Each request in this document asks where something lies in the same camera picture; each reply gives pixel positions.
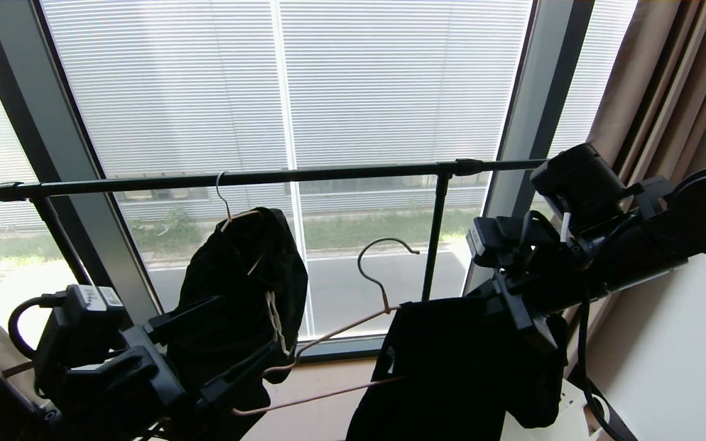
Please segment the hanging clothes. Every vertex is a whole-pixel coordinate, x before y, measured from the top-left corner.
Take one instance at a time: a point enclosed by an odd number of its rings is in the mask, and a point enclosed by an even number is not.
[[[567,324],[547,324],[560,349],[546,355],[518,335],[485,298],[402,304],[347,439],[498,440],[505,412],[526,428],[552,424],[566,365]]]
[[[211,296],[224,298],[219,317],[168,344],[169,362],[188,391],[198,390],[274,340],[275,315],[288,354],[275,352],[269,366],[292,362],[305,310],[306,268],[283,212],[262,207],[253,211],[219,223],[187,267],[177,309]],[[288,373],[277,372],[266,379],[281,383]],[[233,403],[243,409],[269,404],[260,380]],[[260,415],[221,414],[201,439],[240,439],[258,419]]]

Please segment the white label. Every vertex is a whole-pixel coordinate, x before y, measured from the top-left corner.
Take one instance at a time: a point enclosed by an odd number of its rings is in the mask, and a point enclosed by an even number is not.
[[[84,301],[86,301],[87,311],[106,311],[107,306],[105,306],[105,301],[103,301],[102,296],[97,291],[97,288],[90,287],[90,285],[78,285],[78,289],[81,290],[81,296],[83,296]]]
[[[100,294],[103,295],[103,299],[105,299],[105,303],[107,303],[108,306],[124,306],[124,304],[121,303],[121,300],[116,295],[116,291],[114,291],[113,288],[97,287],[97,289],[100,290]]]

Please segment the black metal rod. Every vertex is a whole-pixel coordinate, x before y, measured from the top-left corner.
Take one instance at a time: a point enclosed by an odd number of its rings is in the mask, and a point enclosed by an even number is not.
[[[478,161],[457,159],[406,165],[361,165],[360,167],[317,167],[299,170],[233,172],[219,176],[219,185],[274,184],[282,182],[326,181],[326,179],[386,178],[387,176],[419,176],[449,174],[467,176],[498,170],[529,170],[544,159],[523,161]],[[37,184],[0,184],[0,201],[17,201],[83,193],[134,192],[165,188],[214,187],[218,175],[163,176],[162,178],[98,179],[97,181],[45,182]]]
[[[53,208],[53,204],[48,198],[32,198],[31,203],[34,204],[34,208],[37,209],[42,221],[45,222],[45,226],[48,227],[48,231],[53,236],[53,240],[56,241],[56,245],[61,251],[61,255],[70,266],[70,270],[75,275],[75,279],[78,283],[82,285],[91,285],[92,281],[89,278],[89,274],[86,273],[86,269],[83,267],[81,262],[81,257],[75,251],[70,238],[67,237],[67,232],[64,231],[64,227],[59,221],[59,216],[56,214],[56,210]]]
[[[429,249],[427,250],[427,268],[423,274],[423,290],[421,301],[428,301],[432,291],[432,277],[435,275],[435,260],[438,257],[440,244],[440,226],[443,222],[443,207],[446,205],[446,194],[449,191],[451,175],[438,175],[438,184],[435,187],[435,209],[432,211],[432,227],[429,231]]]

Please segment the metal hook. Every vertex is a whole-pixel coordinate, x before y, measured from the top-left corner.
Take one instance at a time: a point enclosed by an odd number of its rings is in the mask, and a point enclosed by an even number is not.
[[[373,240],[372,242],[367,244],[367,246],[365,246],[364,249],[361,250],[361,253],[359,253],[359,260],[358,260],[359,273],[361,273],[361,275],[364,277],[364,279],[367,279],[370,282],[376,283],[378,285],[378,287],[381,288],[381,295],[383,296],[383,305],[385,308],[384,310],[386,311],[387,314],[389,314],[390,313],[389,297],[386,295],[386,288],[383,287],[383,283],[381,283],[380,280],[375,279],[372,276],[367,276],[367,273],[364,273],[364,268],[362,268],[362,266],[361,266],[361,258],[364,257],[364,253],[366,253],[367,249],[369,249],[370,246],[375,245],[376,243],[384,242],[387,240],[393,240],[395,242],[401,243],[401,245],[404,246],[404,248],[406,248],[407,251],[409,251],[412,254],[420,254],[420,253],[418,251],[415,251],[415,249],[410,248],[410,245],[408,245],[404,240],[402,240],[401,238],[396,238],[396,237],[383,237],[383,238],[378,238],[376,240]]]
[[[231,223],[233,221],[233,217],[230,215],[230,206],[227,204],[227,200],[222,197],[222,193],[219,192],[219,179],[222,178],[222,175],[224,175],[225,172],[219,172],[218,175],[216,175],[216,181],[214,182],[214,190],[216,190],[216,195],[219,196],[220,199],[222,199],[222,202],[225,203],[225,211],[227,212],[227,223]]]

